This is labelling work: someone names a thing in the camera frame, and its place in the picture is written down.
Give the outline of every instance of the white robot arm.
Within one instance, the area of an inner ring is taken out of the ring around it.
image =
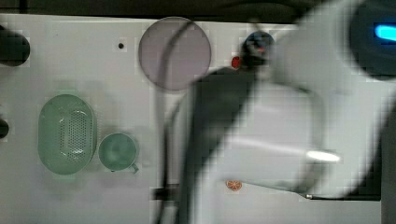
[[[195,85],[175,121],[187,150],[177,223],[213,223],[213,187],[228,179],[323,199],[361,183],[396,92],[396,63],[359,61],[365,48],[350,43],[355,23],[375,36],[381,22],[359,22],[362,4],[378,6],[333,1],[303,18],[274,49],[272,82],[222,69]]]

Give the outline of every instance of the white surface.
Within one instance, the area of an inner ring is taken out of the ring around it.
[[[0,23],[21,31],[32,49],[23,66],[0,67],[1,112],[11,127],[7,139],[0,140],[0,223],[149,223],[156,205],[149,201],[149,190],[159,185],[161,160],[157,156],[156,122],[152,120],[154,89],[141,73],[136,51],[139,38],[153,21],[3,14]],[[238,43],[253,31],[241,23],[199,24],[212,45],[212,69],[229,65]],[[125,49],[116,48],[119,41]],[[110,173],[100,164],[97,153],[74,178],[60,179],[45,169],[36,151],[37,118],[41,106],[59,89],[76,89],[92,106],[98,116],[98,140],[116,131],[129,131],[137,138],[141,146],[137,175]],[[168,95],[169,107],[179,96]],[[368,214],[373,219],[360,223],[379,223],[379,203],[317,202],[303,206],[271,190],[267,194],[264,188],[241,191],[245,194],[238,198],[220,190],[219,221],[224,223],[230,223],[227,218],[262,223],[266,214],[275,211],[278,216],[273,219],[278,223],[305,223],[312,213],[324,215],[312,219],[316,223],[353,223]],[[238,206],[252,209],[240,210],[242,215],[237,217],[230,207],[235,200]],[[293,218],[284,209],[288,206],[298,206],[292,211]],[[343,206],[351,213],[340,209]]]
[[[305,153],[314,149],[311,109],[306,93],[258,83],[196,183],[192,223],[216,223],[219,182],[240,180],[283,190],[297,186],[308,169]]]

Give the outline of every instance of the red object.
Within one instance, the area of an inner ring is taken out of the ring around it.
[[[235,69],[239,68],[239,66],[241,66],[241,58],[239,58],[239,56],[233,57],[233,60],[231,61],[231,66]]]
[[[263,47],[259,47],[259,52],[260,52],[260,53],[263,53],[263,52],[265,52],[265,48],[263,48]]]

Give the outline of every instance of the black cable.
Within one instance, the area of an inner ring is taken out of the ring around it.
[[[167,70],[168,70],[168,60],[169,56],[172,53],[174,46],[178,39],[181,37],[181,35],[191,26],[193,25],[193,21],[188,21],[186,24],[184,24],[178,31],[177,33],[172,36],[170,39],[168,45],[166,46],[166,49],[163,53],[163,56],[160,60],[160,69],[159,69],[159,75],[158,75],[158,82],[159,83],[165,83],[167,79]],[[165,123],[165,97],[163,97],[163,92],[156,91],[156,97],[155,97],[155,105],[156,105],[156,115],[157,115],[157,122],[158,122],[158,127],[159,130],[161,130],[163,127],[166,130],[167,125],[163,125]],[[168,194],[170,188],[168,186],[168,166],[169,166],[169,137],[168,133],[166,131],[163,132],[163,192],[165,194]],[[161,224],[162,217],[163,217],[163,212],[165,210],[165,202],[161,201],[161,206],[160,206],[160,211],[157,216],[157,224]]]

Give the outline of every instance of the green colander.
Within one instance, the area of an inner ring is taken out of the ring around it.
[[[90,107],[75,95],[62,94],[41,109],[38,155],[57,175],[84,168],[96,149],[96,119]]]

